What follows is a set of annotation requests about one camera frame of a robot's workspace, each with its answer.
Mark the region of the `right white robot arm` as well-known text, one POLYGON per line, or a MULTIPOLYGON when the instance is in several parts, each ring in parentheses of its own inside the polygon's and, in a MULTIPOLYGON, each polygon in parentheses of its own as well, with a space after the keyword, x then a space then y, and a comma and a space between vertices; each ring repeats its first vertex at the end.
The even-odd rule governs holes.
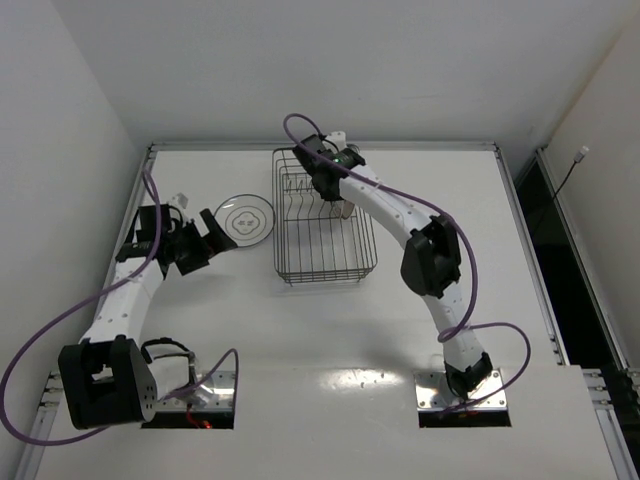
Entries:
POLYGON ((466 401, 490 375, 492 363, 467 326, 477 299, 466 304, 459 285, 461 252, 457 224, 438 208, 429 216, 408 198, 385 186, 355 150, 334 152, 319 135, 293 148, 311 177, 313 188, 328 201, 343 200, 383 226, 403 248, 401 278, 427 306, 443 345, 445 375, 452 393, 466 401))

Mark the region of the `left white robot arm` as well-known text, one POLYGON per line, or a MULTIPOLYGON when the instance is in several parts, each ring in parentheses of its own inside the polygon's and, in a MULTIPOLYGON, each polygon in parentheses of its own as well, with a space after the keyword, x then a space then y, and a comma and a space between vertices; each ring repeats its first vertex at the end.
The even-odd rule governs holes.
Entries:
POLYGON ((139 207, 92 325, 58 357, 76 429, 150 422, 159 403, 189 397, 206 382, 196 374, 195 353, 182 343, 167 337, 140 339, 153 297, 170 268, 187 275, 237 246, 210 210, 200 216, 206 234, 174 201, 139 207))

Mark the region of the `white plate orange sunburst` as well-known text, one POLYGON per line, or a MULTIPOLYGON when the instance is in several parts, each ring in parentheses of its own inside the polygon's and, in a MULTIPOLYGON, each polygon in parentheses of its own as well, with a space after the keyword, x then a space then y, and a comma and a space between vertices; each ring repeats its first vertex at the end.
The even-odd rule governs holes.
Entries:
POLYGON ((340 218, 343 220, 347 220, 351 216, 354 207, 355 205, 353 203, 344 200, 341 205, 340 218))

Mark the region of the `white plate teal rim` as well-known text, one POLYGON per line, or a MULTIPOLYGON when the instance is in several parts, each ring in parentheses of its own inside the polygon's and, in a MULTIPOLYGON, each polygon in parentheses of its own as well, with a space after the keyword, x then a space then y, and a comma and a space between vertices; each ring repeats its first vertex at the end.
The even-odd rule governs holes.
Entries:
POLYGON ((330 211, 329 211, 329 217, 331 219, 339 219, 341 217, 341 214, 342 214, 342 202, 341 201, 332 202, 330 211))

